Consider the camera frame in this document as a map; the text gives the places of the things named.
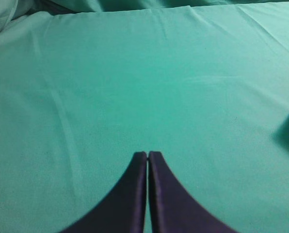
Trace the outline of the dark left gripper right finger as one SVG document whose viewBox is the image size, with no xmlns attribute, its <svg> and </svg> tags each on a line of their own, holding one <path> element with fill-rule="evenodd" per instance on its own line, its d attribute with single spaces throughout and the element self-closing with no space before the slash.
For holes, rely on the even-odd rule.
<svg viewBox="0 0 289 233">
<path fill-rule="evenodd" d="M 148 157 L 148 197 L 154 233 L 235 233 L 182 186 L 159 151 Z"/>
</svg>

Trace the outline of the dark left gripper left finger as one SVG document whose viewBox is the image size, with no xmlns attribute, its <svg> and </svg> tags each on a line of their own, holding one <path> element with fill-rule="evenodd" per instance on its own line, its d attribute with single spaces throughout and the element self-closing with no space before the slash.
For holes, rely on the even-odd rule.
<svg viewBox="0 0 289 233">
<path fill-rule="evenodd" d="M 63 233 L 142 233 L 146 210 L 146 153 L 136 152 L 111 191 Z"/>
</svg>

